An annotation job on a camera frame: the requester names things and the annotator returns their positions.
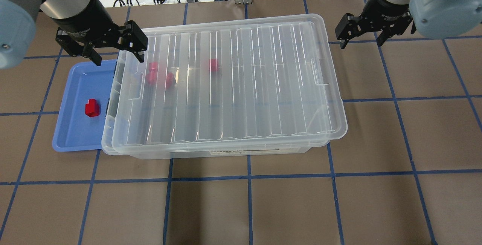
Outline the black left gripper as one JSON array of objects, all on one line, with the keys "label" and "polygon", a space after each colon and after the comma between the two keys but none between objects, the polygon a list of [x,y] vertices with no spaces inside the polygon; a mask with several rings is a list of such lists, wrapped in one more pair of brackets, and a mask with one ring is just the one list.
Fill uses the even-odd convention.
[{"label": "black left gripper", "polygon": [[102,57],[95,49],[113,47],[129,51],[140,63],[145,62],[145,51],[148,49],[148,37],[133,20],[128,20],[121,26],[113,24],[105,30],[81,31],[76,37],[74,33],[58,28],[56,41],[70,56],[89,58],[96,66],[101,66]]}]

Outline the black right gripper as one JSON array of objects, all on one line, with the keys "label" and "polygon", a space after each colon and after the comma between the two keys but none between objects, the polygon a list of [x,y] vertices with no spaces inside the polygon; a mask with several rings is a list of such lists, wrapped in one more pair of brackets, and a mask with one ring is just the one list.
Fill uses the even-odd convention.
[{"label": "black right gripper", "polygon": [[355,37],[360,37],[368,32],[380,32],[377,37],[377,45],[381,47],[389,38],[404,34],[412,22],[413,18],[408,11],[394,18],[384,15],[376,17],[375,15],[346,13],[335,27],[335,37],[339,40],[340,48],[343,50]]}]

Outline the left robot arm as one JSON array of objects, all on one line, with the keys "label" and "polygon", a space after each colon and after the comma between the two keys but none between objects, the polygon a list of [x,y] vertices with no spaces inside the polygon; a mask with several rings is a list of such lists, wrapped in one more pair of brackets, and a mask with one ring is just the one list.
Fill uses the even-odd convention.
[{"label": "left robot arm", "polygon": [[72,57],[100,66],[95,49],[113,47],[145,60],[148,38],[132,20],[115,24],[99,0],[0,0],[0,68],[16,67],[26,56],[43,12],[57,25],[55,40]]}]

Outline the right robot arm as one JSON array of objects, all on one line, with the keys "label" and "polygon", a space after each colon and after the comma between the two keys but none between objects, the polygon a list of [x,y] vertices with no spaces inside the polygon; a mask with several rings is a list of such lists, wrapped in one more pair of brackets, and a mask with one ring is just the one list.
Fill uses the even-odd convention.
[{"label": "right robot arm", "polygon": [[410,29],[429,39],[457,37],[481,24],[482,0],[367,0],[360,15],[346,13],[335,28],[344,49],[368,32],[378,32],[376,43]]}]

